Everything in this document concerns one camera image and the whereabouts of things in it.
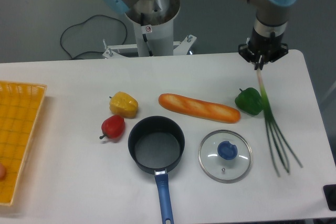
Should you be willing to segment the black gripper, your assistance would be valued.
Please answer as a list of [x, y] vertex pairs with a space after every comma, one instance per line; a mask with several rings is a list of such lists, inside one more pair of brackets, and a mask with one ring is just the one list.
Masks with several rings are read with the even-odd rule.
[[265, 37], [253, 29], [249, 43], [238, 45], [238, 53], [248, 63], [252, 63], [255, 70], [262, 70], [264, 65], [288, 54], [288, 45], [282, 43], [283, 36], [272, 32], [269, 37]]

